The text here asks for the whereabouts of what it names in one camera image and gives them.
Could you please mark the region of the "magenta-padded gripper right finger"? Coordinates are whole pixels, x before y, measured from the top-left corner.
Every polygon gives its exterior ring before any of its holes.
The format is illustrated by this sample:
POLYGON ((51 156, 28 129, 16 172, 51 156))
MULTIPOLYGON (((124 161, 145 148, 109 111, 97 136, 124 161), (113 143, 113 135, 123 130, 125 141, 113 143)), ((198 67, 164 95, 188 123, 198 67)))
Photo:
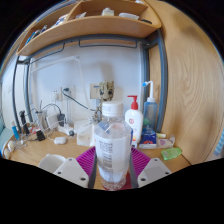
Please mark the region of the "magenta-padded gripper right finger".
POLYGON ((138 149, 131 149, 128 177, 128 185, 131 189, 143 187, 170 174, 171 171, 159 158, 149 158, 138 149))

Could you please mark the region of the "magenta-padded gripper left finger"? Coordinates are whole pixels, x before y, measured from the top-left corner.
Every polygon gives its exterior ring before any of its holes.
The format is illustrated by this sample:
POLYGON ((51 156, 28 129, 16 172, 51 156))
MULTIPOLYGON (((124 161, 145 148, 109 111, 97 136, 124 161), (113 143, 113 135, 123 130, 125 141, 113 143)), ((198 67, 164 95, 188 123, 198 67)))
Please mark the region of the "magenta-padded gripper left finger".
POLYGON ((77 158, 67 158, 55 175, 84 188, 92 189, 96 179, 96 151, 92 147, 77 158))

